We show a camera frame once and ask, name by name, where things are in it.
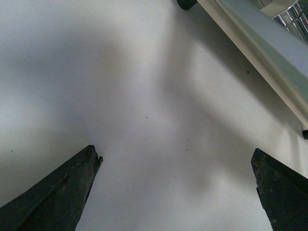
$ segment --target white floor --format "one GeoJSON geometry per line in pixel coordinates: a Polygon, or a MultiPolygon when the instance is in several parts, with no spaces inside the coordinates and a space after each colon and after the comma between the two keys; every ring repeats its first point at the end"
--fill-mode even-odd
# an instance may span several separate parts
{"type": "Polygon", "coordinates": [[[199,5],[5,1],[0,30],[0,206],[88,144],[77,231],[270,231],[254,149],[308,176],[302,124],[199,5]]]}

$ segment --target black object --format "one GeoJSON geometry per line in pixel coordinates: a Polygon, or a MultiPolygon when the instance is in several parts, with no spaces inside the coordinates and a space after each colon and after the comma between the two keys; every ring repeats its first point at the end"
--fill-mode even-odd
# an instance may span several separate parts
{"type": "Polygon", "coordinates": [[[197,0],[178,0],[178,4],[183,10],[189,10],[196,3],[197,0]]]}
{"type": "Polygon", "coordinates": [[[103,159],[89,145],[0,208],[0,231],[74,231],[103,159]]]}
{"type": "Polygon", "coordinates": [[[308,179],[260,149],[255,150],[251,165],[273,230],[308,230],[308,179]]]}
{"type": "Polygon", "coordinates": [[[308,140],[308,130],[303,130],[303,137],[305,140],[308,140]]]}

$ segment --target white surface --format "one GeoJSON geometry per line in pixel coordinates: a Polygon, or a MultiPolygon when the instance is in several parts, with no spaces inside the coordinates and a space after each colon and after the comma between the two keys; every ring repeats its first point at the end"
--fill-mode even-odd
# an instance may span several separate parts
{"type": "Polygon", "coordinates": [[[12,1],[0,17],[0,205],[87,144],[104,162],[77,231],[271,230],[254,149],[307,177],[301,123],[200,5],[12,1]]]}

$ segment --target black foot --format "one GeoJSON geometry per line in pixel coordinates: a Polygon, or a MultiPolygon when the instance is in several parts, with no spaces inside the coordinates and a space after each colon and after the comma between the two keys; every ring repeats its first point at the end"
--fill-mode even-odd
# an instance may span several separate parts
{"type": "Polygon", "coordinates": [[[178,0],[178,4],[183,10],[189,10],[196,3],[197,0],[178,0]]]}
{"type": "Polygon", "coordinates": [[[305,140],[308,140],[308,130],[303,130],[303,137],[305,140]]]}

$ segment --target white backdrop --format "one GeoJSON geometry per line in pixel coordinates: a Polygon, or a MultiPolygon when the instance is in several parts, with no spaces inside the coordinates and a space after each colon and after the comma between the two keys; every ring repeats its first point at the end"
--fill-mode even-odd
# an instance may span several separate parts
{"type": "Polygon", "coordinates": [[[88,144],[77,231],[271,230],[254,149],[308,176],[301,123],[200,5],[0,5],[0,206],[88,144]]]}

